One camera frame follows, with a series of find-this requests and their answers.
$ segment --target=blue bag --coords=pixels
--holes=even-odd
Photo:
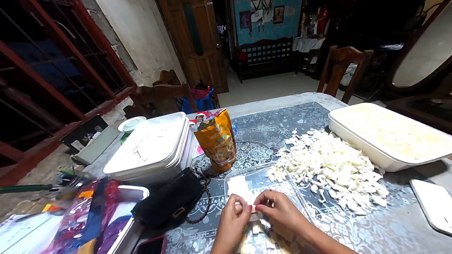
[[[196,107],[198,108],[198,111],[207,111],[212,110],[215,107],[213,106],[212,102],[212,93],[213,93],[213,87],[210,88],[209,93],[202,99],[195,99]],[[184,97],[182,101],[182,112],[186,114],[193,113],[192,107],[190,106],[190,102],[188,101],[187,97]]]

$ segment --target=finger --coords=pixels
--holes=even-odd
[[[275,208],[270,208],[270,207],[268,207],[266,205],[261,205],[261,204],[257,205],[256,206],[256,211],[259,211],[259,212],[261,212],[261,213],[263,213],[263,214],[265,214],[268,217],[273,218],[273,219],[276,217],[275,216],[275,212],[276,212]]]
[[[236,214],[236,215],[240,215],[240,214],[242,213],[242,211],[243,211],[242,205],[236,204],[236,205],[235,205],[235,214]]]
[[[250,217],[251,217],[251,205],[246,205],[244,206],[244,209],[238,218],[243,227],[245,226],[246,223],[248,223]]]
[[[274,201],[276,198],[277,191],[274,190],[264,190],[259,196],[257,196],[254,205],[267,205],[268,201]]]
[[[229,196],[226,207],[234,208],[236,202],[239,202],[242,206],[247,205],[246,201],[242,197],[236,194],[232,194],[231,196]]]

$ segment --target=pile of white scraps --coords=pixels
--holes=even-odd
[[[326,201],[324,191],[328,191],[342,208],[347,206],[357,215],[375,209],[371,201],[387,206],[383,198],[389,192],[377,182],[382,176],[373,172],[374,165],[361,151],[323,130],[311,129],[301,136],[294,130],[292,134],[285,142],[293,146],[281,148],[277,154],[280,159],[267,172],[271,181],[284,180],[286,169],[296,183],[311,183],[311,191],[322,197],[320,202]]]

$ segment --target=white wall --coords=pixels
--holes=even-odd
[[[152,86],[160,71],[173,69],[186,81],[155,0],[96,1],[140,72],[135,80]]]

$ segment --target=left hand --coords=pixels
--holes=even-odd
[[[251,205],[243,198],[232,194],[221,212],[220,225],[210,253],[232,253],[242,238],[243,229],[250,216]]]

